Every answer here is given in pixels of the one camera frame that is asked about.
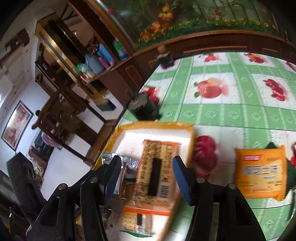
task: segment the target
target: white floor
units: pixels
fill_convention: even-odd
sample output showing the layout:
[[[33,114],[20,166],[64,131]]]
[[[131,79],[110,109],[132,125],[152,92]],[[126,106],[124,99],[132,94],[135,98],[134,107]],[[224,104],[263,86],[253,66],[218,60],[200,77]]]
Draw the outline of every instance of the white floor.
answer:
[[[91,106],[105,119],[117,119],[123,110],[123,106],[113,95],[108,95],[108,98],[116,106],[114,111],[102,112],[94,103]],[[88,109],[80,113],[78,117],[97,133],[103,125],[103,122]],[[74,136],[69,146],[84,156],[90,148],[90,145],[78,136]],[[48,161],[41,193],[48,200],[60,183],[66,183],[68,186],[72,186],[89,170],[90,167],[88,165],[65,148],[61,150],[55,148]]]

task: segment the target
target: barcode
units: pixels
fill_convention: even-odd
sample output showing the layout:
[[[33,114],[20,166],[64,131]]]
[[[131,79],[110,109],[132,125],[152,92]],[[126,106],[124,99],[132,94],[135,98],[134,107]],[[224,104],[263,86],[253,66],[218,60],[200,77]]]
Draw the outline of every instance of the barcode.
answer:
[[[137,233],[145,233],[145,215],[142,214],[142,224],[137,225]]]
[[[160,198],[168,198],[169,192],[170,192],[170,186],[161,185],[159,197]]]

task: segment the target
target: white wall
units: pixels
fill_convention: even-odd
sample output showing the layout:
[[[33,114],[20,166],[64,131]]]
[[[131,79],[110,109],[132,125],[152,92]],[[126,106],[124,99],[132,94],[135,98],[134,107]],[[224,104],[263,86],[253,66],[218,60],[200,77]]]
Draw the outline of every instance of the white wall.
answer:
[[[16,151],[11,149],[2,139],[0,139],[0,169],[8,175],[6,162],[12,158],[15,153],[21,152],[26,155],[28,149],[33,141],[33,138],[39,129],[32,130],[31,126],[36,122],[37,116],[35,115],[36,110],[41,110],[44,104],[49,99],[46,92],[34,81],[30,81],[26,84],[20,94],[13,100],[13,103],[9,110],[6,112],[6,117],[2,123],[0,123],[0,134],[2,135],[5,125],[7,124],[13,110],[15,109],[18,102],[21,100],[27,108],[33,113],[33,116],[28,123],[23,135],[18,143]]]

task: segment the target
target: table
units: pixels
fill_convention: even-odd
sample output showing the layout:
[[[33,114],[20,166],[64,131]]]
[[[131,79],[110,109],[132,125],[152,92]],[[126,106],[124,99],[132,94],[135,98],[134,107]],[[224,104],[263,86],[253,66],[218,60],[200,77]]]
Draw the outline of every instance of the table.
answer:
[[[263,80],[274,80],[284,97],[273,95]],[[198,91],[201,81],[218,81],[220,90],[212,98]],[[166,70],[156,68],[141,91],[158,89],[158,121],[194,124],[196,136],[211,136],[219,161],[209,182],[227,185],[234,182],[235,148],[263,149],[270,142],[286,146],[292,157],[296,141],[296,66],[281,59],[252,53],[209,53],[185,57]],[[137,121],[127,110],[120,124]],[[279,237],[289,223],[292,192],[285,200],[247,199],[266,240]],[[184,240],[193,207],[181,201],[165,240]],[[213,233],[218,225],[218,206],[214,206]]]

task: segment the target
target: framed picture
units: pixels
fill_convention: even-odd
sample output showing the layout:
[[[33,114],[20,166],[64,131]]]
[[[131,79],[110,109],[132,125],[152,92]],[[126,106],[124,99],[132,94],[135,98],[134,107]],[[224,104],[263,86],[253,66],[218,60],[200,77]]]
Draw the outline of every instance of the framed picture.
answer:
[[[19,101],[3,131],[1,139],[14,151],[28,125],[33,113]]]

